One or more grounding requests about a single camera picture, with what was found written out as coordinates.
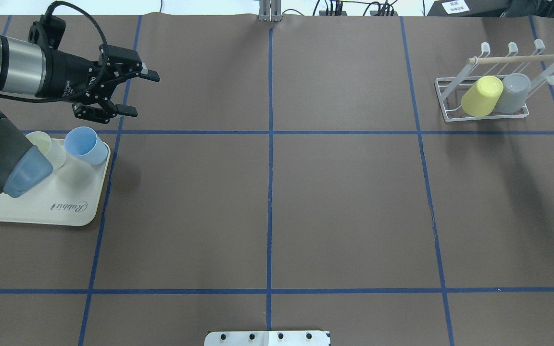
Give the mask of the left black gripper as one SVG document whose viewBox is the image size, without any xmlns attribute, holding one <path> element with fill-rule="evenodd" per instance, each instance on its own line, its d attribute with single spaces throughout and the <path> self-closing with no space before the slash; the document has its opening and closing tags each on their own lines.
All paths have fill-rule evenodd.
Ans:
<svg viewBox="0 0 554 346">
<path fill-rule="evenodd" d="M 108 59 L 96 62 L 83 57 L 43 49 L 46 72 L 41 82 L 43 99 L 62 99 L 73 105 L 74 115 L 82 120 L 108 124 L 117 116 L 137 117 L 136 107 L 114 104 L 112 95 L 118 85 L 133 77 L 160 82 L 158 72 L 143 68 L 140 55 L 113 45 L 107 48 Z"/>
</svg>

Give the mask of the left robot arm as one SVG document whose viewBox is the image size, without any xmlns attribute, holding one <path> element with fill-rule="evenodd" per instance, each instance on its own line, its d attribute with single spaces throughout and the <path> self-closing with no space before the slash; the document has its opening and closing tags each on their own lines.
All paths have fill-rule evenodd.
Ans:
<svg viewBox="0 0 554 346">
<path fill-rule="evenodd" d="M 111 101 L 118 85 L 134 77 L 158 82 L 139 54 L 106 43 L 98 61 L 59 50 L 65 24 L 33 22 L 28 41 L 0 35 L 0 96 L 30 96 L 31 101 L 68 101 L 77 118 L 108 124 L 137 110 Z M 17 198 L 53 173 L 53 165 L 0 111 L 0 195 Z"/>
</svg>

